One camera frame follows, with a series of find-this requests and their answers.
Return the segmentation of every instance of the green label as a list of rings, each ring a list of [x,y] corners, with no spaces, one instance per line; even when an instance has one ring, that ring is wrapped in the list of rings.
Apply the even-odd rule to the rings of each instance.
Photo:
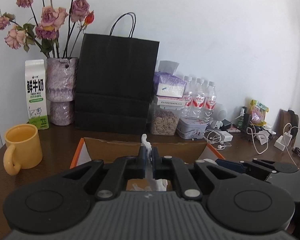
[[[29,100],[30,103],[40,102],[40,101],[43,101],[43,98],[36,98],[36,99]]]
[[[38,130],[49,128],[47,115],[29,119],[29,123],[36,126],[38,128]]]

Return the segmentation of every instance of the container of sunflower seeds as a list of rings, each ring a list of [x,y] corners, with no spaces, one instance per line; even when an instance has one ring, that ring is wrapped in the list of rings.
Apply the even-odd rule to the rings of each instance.
[[[182,98],[155,96],[152,104],[150,132],[154,135],[174,135],[185,101]]]

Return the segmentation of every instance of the silver screw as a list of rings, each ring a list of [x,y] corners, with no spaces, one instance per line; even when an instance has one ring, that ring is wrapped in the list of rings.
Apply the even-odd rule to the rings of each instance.
[[[185,191],[185,195],[187,197],[198,197],[198,196],[200,196],[200,191],[196,190],[196,189],[187,189]]]
[[[110,191],[110,190],[100,190],[98,192],[98,197],[101,197],[101,198],[110,198],[113,196],[113,193]]]

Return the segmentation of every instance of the bottle cap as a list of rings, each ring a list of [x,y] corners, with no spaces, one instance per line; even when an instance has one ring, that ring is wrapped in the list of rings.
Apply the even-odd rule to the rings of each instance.
[[[183,80],[185,80],[185,81],[191,81],[192,77],[185,76],[185,78]]]

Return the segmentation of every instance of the mug rim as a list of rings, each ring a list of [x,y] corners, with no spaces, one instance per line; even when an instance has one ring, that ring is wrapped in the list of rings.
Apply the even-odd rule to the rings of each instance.
[[[27,140],[23,140],[23,141],[20,141],[20,142],[12,142],[12,141],[8,140],[8,139],[7,139],[7,134],[8,134],[11,130],[13,130],[13,129],[17,128],[17,127],[21,127],[21,126],[28,126],[28,127],[30,126],[30,127],[33,127],[33,128],[35,129],[34,135],[31,136],[30,138],[28,138]],[[23,124],[17,124],[17,125],[15,125],[15,126],[10,127],[10,128],[5,132],[5,134],[4,134],[4,139],[6,140],[6,142],[8,142],[8,143],[10,143],[10,144],[19,144],[19,143],[24,143],[24,142],[30,141],[30,140],[33,139],[37,134],[38,134],[38,128],[37,128],[35,125],[29,124],[29,123],[23,123]]]

